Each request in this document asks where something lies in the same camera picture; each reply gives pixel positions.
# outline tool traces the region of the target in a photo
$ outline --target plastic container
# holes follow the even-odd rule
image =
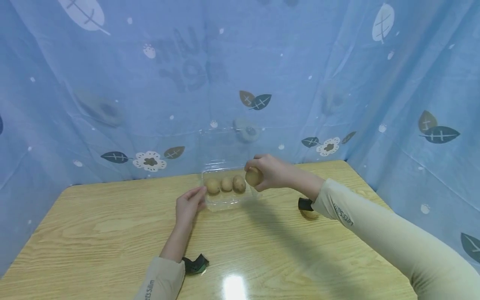
[[[199,163],[201,167],[200,185],[205,180],[216,178],[219,181],[225,176],[233,178],[235,175],[245,179],[245,163],[253,157],[250,146],[238,138],[237,131],[229,129],[211,129],[200,131]],[[220,191],[216,195],[207,193],[205,199],[207,208],[211,211],[221,211],[238,208],[249,201],[257,201],[261,194],[245,182],[243,193],[235,191]]]
[[[245,171],[243,168],[211,169],[202,172],[202,184],[209,178],[216,178],[218,181],[221,181],[225,176],[233,179],[235,175],[240,175],[243,179],[245,179]],[[219,211],[239,207],[247,201],[257,201],[261,196],[260,193],[248,185],[248,183],[245,183],[245,185],[246,189],[243,193],[238,193],[234,190],[229,192],[222,190],[216,195],[210,195],[207,193],[205,199],[207,201],[208,209],[211,211]]]

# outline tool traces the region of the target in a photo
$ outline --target flower print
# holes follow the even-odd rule
[[[320,153],[321,156],[329,156],[330,154],[335,153],[340,146],[339,137],[334,137],[333,139],[326,140],[322,145],[317,147],[317,152]]]
[[[167,162],[160,159],[160,154],[155,151],[139,152],[136,157],[133,165],[137,168],[144,168],[146,171],[157,172],[159,169],[167,167]]]

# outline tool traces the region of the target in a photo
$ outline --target hand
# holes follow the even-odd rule
[[[189,190],[177,199],[176,225],[180,227],[191,227],[197,213],[206,207],[206,187],[198,187]]]
[[[255,155],[247,161],[245,171],[251,167],[257,167],[264,175],[264,180],[254,187],[259,192],[271,188],[291,188],[315,201],[324,183],[322,178],[270,154]]]
[[[270,154],[257,154],[245,165],[245,171],[251,167],[258,168],[264,175],[264,180],[254,188],[261,192],[271,188],[293,188],[294,180],[302,170],[283,162]]]

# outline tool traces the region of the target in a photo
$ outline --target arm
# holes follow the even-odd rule
[[[159,257],[150,263],[134,300],[175,300],[185,277],[185,254],[196,213],[205,207],[205,188],[196,188],[177,199],[177,221]]]
[[[480,299],[480,275],[452,248],[332,179],[302,171],[291,187],[350,229],[410,281],[419,300]]]

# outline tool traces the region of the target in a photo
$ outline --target beige sleeve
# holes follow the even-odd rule
[[[156,257],[134,300],[175,300],[185,278],[185,263]]]
[[[457,252],[334,180],[325,181],[312,208],[340,221],[399,269],[419,300],[480,299],[480,275]]]

